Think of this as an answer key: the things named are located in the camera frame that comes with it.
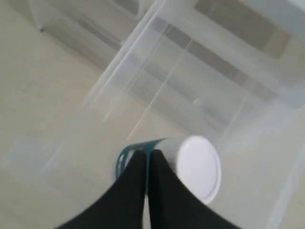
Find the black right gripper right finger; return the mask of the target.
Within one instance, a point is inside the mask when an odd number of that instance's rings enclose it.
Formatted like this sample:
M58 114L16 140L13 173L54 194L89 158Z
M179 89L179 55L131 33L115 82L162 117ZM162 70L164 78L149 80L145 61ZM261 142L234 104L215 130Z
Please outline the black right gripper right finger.
M160 150L150 153L148 201L152 229L237 229L197 199Z

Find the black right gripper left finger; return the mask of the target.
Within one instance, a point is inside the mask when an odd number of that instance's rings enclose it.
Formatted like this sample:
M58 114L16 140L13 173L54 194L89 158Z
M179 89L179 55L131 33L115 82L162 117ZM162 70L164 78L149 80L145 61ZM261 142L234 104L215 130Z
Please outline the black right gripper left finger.
M124 172L95 203L60 229L141 229L146 189L146 154L133 153Z

